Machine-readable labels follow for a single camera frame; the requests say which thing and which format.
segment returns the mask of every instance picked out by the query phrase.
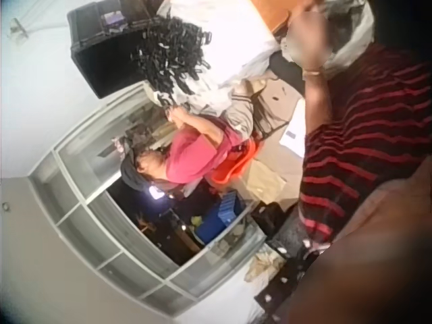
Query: hand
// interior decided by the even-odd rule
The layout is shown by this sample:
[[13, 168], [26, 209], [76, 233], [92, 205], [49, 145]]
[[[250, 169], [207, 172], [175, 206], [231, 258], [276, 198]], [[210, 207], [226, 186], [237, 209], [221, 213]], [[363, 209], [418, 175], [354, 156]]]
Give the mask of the hand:
[[327, 40], [327, 20], [318, 12], [316, 5], [296, 8], [290, 18], [288, 32], [300, 46], [300, 63], [304, 69], [317, 70], [327, 61], [331, 53]]
[[168, 109], [167, 111], [167, 117], [170, 122], [174, 122], [175, 119], [181, 120], [184, 122], [184, 120], [189, 116], [189, 113], [186, 109], [184, 109], [183, 106], [173, 106]]
[[170, 107], [166, 114], [168, 121], [174, 123], [177, 129], [183, 128], [184, 120], [189, 116], [189, 113], [182, 106]]
[[302, 0], [298, 3], [295, 8], [291, 11], [290, 17], [288, 18], [288, 27], [294, 19], [306, 11], [318, 11], [318, 5], [323, 0]]

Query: plastic chair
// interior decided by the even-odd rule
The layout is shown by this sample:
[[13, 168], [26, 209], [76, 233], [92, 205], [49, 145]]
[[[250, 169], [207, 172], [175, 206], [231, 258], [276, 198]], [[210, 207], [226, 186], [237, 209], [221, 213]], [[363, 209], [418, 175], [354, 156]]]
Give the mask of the plastic chair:
[[262, 142], [257, 143], [253, 137], [250, 137], [244, 145], [246, 146], [244, 151], [229, 152], [227, 158], [210, 173], [212, 182], [227, 184], [231, 179], [242, 175], [249, 161], [257, 155]]

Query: table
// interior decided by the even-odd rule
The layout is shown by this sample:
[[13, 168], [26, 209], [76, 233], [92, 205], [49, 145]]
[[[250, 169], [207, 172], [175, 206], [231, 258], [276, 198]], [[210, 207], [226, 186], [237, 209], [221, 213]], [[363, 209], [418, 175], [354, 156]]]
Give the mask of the table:
[[276, 33], [288, 20], [292, 10], [301, 0], [251, 0], [265, 24]]

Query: black and red striped shirt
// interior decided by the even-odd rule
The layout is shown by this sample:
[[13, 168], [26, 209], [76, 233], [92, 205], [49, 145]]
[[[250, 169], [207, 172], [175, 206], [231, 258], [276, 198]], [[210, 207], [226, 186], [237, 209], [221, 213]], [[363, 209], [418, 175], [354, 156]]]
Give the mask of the black and red striped shirt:
[[300, 211], [326, 242], [384, 182], [432, 153], [431, 64], [371, 45], [329, 82], [333, 121], [306, 137]]

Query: gray pants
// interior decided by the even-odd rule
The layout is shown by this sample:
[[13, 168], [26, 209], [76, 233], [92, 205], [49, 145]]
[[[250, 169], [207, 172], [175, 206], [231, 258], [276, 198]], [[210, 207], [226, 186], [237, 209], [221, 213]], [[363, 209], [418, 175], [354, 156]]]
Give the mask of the gray pants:
[[226, 120], [245, 141], [250, 138], [253, 131], [253, 111], [254, 107], [249, 97], [233, 94], [232, 105], [222, 113], [221, 118]]

